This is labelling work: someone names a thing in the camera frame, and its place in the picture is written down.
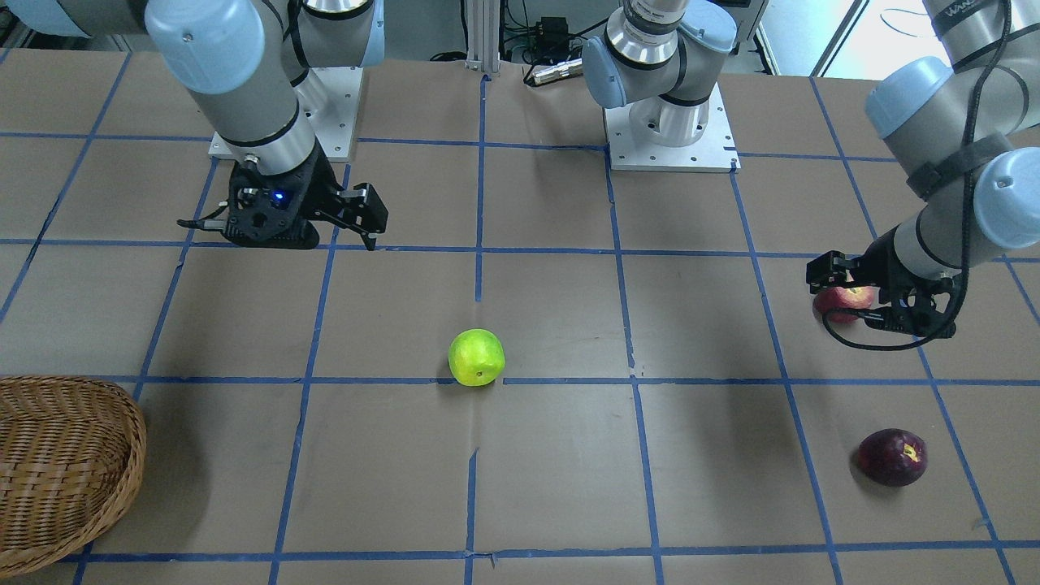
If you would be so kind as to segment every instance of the velcro strap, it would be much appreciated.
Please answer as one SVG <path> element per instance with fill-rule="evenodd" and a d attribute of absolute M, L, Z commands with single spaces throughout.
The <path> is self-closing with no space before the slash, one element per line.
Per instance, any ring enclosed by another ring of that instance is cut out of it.
<path fill-rule="evenodd" d="M 935 192 L 1014 149 L 1004 134 L 986 136 L 951 154 L 939 164 L 926 162 L 910 175 L 907 184 L 917 197 L 928 201 Z"/>

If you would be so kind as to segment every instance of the red apple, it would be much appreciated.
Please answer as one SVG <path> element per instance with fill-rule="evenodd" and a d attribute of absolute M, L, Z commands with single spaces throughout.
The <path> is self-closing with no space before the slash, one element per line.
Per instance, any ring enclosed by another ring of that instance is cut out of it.
<path fill-rule="evenodd" d="M 925 441 L 910 431 L 885 429 L 859 443 L 856 465 L 872 480 L 890 487 L 917 481 L 928 468 Z"/>
<path fill-rule="evenodd" d="M 822 315 L 833 308 L 840 309 L 868 309 L 874 305 L 877 294 L 873 286 L 858 286 L 856 288 L 842 288 L 832 286 L 825 288 L 816 298 L 812 300 L 812 308 Z M 858 317 L 846 313 L 831 313 L 831 323 L 852 323 Z"/>

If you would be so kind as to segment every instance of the white mounting plate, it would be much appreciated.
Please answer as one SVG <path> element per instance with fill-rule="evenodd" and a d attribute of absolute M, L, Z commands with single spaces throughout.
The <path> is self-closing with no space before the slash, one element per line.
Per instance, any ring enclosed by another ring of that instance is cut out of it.
<path fill-rule="evenodd" d="M 665 147 L 640 139 L 632 132 L 628 110 L 632 104 L 604 110 L 606 135 L 610 142 L 610 168 L 615 171 L 679 171 L 687 173 L 729 173 L 740 168 L 733 131 L 719 85 L 709 98 L 711 113 L 701 139 L 682 148 Z"/>
<path fill-rule="evenodd" d="M 331 100 L 329 105 L 309 118 L 314 133 L 330 161 L 349 162 L 361 105 L 364 70 L 357 67 L 316 68 L 311 73 L 317 74 L 324 83 Z M 225 160 L 235 157 L 216 133 L 209 145 L 209 155 Z"/>

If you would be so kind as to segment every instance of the blue joint cap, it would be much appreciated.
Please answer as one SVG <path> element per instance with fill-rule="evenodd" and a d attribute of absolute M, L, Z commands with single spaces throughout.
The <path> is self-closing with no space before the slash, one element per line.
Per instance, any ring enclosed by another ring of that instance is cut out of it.
<path fill-rule="evenodd" d="M 151 0 L 145 24 L 174 77 L 192 92 L 237 90 L 263 58 L 263 21 L 250 0 Z"/>
<path fill-rule="evenodd" d="M 387 54 L 386 26 L 383 12 L 383 0 L 375 0 L 372 6 L 372 28 L 368 33 L 368 46 L 365 48 L 365 56 L 361 59 L 361 67 L 372 67 L 383 62 Z"/>
<path fill-rule="evenodd" d="M 733 17 L 707 0 L 691 0 L 679 31 L 716 53 L 729 53 L 736 46 L 736 22 Z"/>
<path fill-rule="evenodd" d="M 600 107 L 612 109 L 628 103 L 618 65 L 602 39 L 593 36 L 586 43 L 581 63 L 589 93 Z"/>
<path fill-rule="evenodd" d="M 7 7 L 26 26 L 44 34 L 90 37 L 73 22 L 57 0 L 7 0 Z"/>
<path fill-rule="evenodd" d="M 885 139 L 903 127 L 953 76 L 937 57 L 917 59 L 889 75 L 866 98 L 866 117 L 878 136 Z"/>
<path fill-rule="evenodd" d="M 990 241 L 1020 250 L 1040 241 L 1040 148 L 994 158 L 979 177 L 976 222 Z"/>

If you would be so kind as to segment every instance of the basket rim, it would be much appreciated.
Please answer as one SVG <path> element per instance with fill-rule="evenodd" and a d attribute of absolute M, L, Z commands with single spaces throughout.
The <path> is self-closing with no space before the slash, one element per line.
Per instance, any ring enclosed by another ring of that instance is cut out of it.
<path fill-rule="evenodd" d="M 129 454 L 120 481 L 116 482 L 115 487 L 108 494 L 97 514 L 92 516 L 76 534 L 52 548 L 44 548 L 43 553 L 38 552 L 41 548 L 0 552 L 0 579 L 43 568 L 100 536 L 126 514 L 130 504 L 137 497 L 144 479 L 145 453 L 148 443 L 145 415 L 127 390 L 113 382 L 83 376 L 10 376 L 0 377 L 0 392 L 10 385 L 42 383 L 77 384 L 82 386 L 84 390 L 108 392 L 127 407 L 125 414 L 129 423 L 127 432 Z M 35 552 L 35 554 L 24 558 L 29 552 Z"/>

